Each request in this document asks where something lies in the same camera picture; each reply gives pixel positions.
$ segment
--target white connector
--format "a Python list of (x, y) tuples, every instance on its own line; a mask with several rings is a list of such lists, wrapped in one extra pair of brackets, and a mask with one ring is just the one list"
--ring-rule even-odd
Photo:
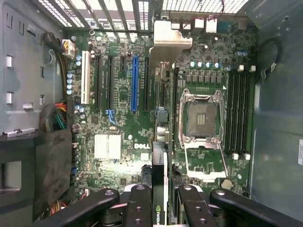
[(81, 70), (81, 104), (89, 104), (90, 92), (90, 53), (82, 51), (82, 70)]

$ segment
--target screw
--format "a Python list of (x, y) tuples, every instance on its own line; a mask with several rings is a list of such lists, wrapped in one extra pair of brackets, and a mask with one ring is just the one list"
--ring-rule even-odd
[(217, 193), (218, 195), (225, 195), (225, 192), (223, 192), (223, 191), (221, 191), (221, 190), (217, 190), (216, 193)]
[(144, 187), (143, 187), (142, 185), (139, 185), (139, 186), (137, 187), (137, 189), (138, 189), (138, 190), (143, 190)]
[(105, 195), (113, 195), (114, 193), (112, 192), (112, 191), (107, 191), (106, 193), (105, 193)]
[(189, 191), (189, 190), (191, 190), (191, 186), (190, 185), (184, 185), (184, 189)]

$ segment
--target blue pcie slot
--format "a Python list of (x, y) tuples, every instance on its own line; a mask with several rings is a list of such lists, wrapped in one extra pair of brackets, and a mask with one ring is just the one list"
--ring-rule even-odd
[(139, 79), (139, 56), (134, 56), (133, 57), (131, 111), (137, 111), (138, 79)]

